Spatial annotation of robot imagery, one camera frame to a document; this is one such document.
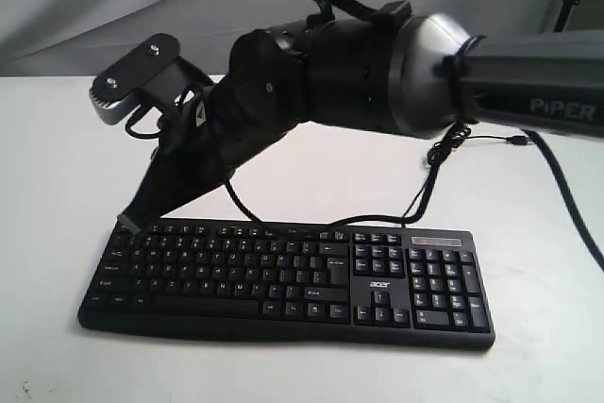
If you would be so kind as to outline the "black fabric-covered gripper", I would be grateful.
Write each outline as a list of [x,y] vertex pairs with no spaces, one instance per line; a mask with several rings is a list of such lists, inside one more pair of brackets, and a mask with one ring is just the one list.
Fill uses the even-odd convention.
[[131,233],[227,185],[240,166],[283,138],[283,116],[266,94],[247,99],[228,85],[194,84],[178,97],[176,108],[175,120],[160,118],[155,155],[133,199],[117,215]]

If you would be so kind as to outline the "black silver piper robot arm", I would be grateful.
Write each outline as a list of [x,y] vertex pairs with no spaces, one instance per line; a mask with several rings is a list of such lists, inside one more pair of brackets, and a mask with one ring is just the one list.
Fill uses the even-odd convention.
[[603,36],[500,41],[394,5],[248,32],[219,82],[194,73],[160,93],[148,83],[133,93],[140,110],[160,111],[158,147],[119,215],[136,233],[228,186],[240,166],[306,122],[444,143],[478,122],[601,138]]

